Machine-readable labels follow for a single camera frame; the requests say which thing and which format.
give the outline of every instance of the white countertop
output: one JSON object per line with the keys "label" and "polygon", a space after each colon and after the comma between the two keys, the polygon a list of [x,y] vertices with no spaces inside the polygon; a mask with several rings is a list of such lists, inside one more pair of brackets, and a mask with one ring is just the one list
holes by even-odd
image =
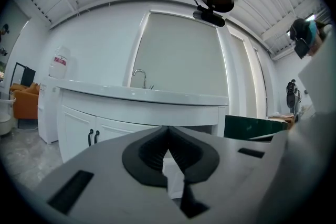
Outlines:
{"label": "white countertop", "polygon": [[74,80],[60,79],[56,86],[61,89],[93,94],[103,97],[134,100],[151,103],[181,104],[181,105],[206,105],[226,106],[229,98],[205,94],[189,94],[179,92],[167,92],[141,88],[129,88],[122,86],[103,86]]}

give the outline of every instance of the orange sofa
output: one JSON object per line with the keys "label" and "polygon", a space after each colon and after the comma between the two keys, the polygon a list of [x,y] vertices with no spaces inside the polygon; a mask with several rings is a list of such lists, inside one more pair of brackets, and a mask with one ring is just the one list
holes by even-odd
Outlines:
{"label": "orange sofa", "polygon": [[16,98],[13,104],[14,118],[37,120],[39,86],[36,83],[30,87],[13,84],[10,90]]}

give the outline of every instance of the black slot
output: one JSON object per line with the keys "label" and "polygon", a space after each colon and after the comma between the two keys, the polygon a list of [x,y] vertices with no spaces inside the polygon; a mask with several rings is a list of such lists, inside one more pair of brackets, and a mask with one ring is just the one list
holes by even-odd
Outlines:
{"label": "black slot", "polygon": [[263,155],[265,154],[265,152],[262,151],[255,151],[255,150],[250,150],[248,148],[241,148],[240,150],[238,150],[239,153],[245,154],[245,155],[249,155],[252,157],[256,157],[256,158],[262,158]]}
{"label": "black slot", "polygon": [[79,170],[56,192],[48,204],[66,215],[89,184],[92,177],[93,173]]}

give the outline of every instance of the black cabinet handle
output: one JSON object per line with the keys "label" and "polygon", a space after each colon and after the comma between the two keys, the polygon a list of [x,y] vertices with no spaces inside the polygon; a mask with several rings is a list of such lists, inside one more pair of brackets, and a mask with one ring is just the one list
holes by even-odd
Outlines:
{"label": "black cabinet handle", "polygon": [[96,144],[96,142],[97,142],[97,136],[99,135],[99,131],[96,131],[96,134],[95,134],[95,136],[94,136],[94,139],[95,139],[95,144]]}
{"label": "black cabinet handle", "polygon": [[91,146],[91,134],[93,134],[93,129],[90,129],[90,133],[89,133],[89,146]]}

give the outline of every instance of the black camera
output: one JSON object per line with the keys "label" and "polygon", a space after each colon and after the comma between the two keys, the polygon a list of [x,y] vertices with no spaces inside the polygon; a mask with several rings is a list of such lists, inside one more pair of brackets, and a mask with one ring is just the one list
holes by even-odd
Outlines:
{"label": "black camera", "polygon": [[193,13],[193,17],[218,27],[223,27],[225,25],[225,21],[222,19],[221,15],[214,13],[211,9],[203,8],[200,5],[197,6],[197,10]]}

